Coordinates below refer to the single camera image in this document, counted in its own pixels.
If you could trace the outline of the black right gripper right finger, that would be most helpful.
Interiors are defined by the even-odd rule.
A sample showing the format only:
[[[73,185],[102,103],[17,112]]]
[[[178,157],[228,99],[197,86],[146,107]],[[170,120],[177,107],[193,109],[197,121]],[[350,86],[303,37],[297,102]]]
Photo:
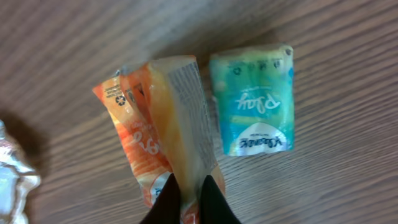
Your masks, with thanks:
[[[211,175],[202,185],[199,211],[201,224],[241,224]]]

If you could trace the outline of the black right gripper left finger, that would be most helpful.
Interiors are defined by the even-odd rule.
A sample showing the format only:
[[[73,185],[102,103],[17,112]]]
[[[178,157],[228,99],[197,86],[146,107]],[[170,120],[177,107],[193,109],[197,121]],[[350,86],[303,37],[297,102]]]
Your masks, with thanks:
[[[181,195],[173,174],[167,179],[155,204],[140,224],[179,224]]]

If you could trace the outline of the orange tissue pack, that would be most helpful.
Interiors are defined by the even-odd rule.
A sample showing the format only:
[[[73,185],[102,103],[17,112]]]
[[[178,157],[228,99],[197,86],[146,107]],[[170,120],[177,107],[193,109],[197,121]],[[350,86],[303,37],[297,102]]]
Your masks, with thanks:
[[[179,55],[118,70],[93,93],[108,110],[144,203],[153,206],[174,175],[182,193],[179,221],[198,223],[205,177],[220,189],[225,184],[196,58]]]

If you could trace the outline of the green blue tissue pack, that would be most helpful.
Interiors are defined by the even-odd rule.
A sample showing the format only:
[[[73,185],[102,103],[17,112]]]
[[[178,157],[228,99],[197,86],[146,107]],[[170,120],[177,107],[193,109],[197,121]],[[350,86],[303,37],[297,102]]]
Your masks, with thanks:
[[[291,46],[271,44],[210,57],[224,154],[251,156],[294,148],[293,56]]]

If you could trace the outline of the white brown snack bag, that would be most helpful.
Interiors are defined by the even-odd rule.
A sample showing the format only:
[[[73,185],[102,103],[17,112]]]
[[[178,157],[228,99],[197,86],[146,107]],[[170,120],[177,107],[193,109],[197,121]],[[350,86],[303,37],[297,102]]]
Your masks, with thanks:
[[[24,213],[27,195],[40,183],[21,145],[1,123],[1,224],[28,224]]]

